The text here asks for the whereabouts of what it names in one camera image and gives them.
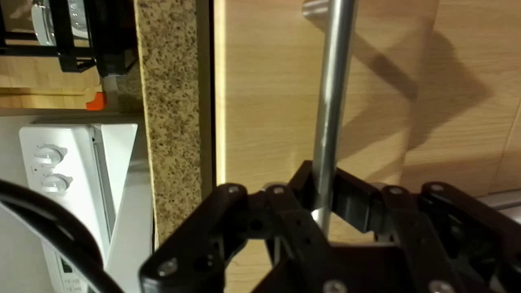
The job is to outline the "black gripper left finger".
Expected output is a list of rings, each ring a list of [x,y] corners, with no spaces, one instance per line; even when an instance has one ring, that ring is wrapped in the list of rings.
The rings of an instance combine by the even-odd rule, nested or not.
[[[326,235],[311,218],[311,162],[289,183],[249,193],[219,185],[139,270],[142,293],[225,293],[227,268],[249,240],[262,240],[272,268],[254,293],[323,293]]]

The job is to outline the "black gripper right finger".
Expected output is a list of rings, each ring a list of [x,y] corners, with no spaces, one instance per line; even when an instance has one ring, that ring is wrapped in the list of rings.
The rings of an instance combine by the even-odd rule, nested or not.
[[[455,185],[412,193],[341,170],[332,211],[376,237],[344,250],[350,293],[521,293],[521,226]]]

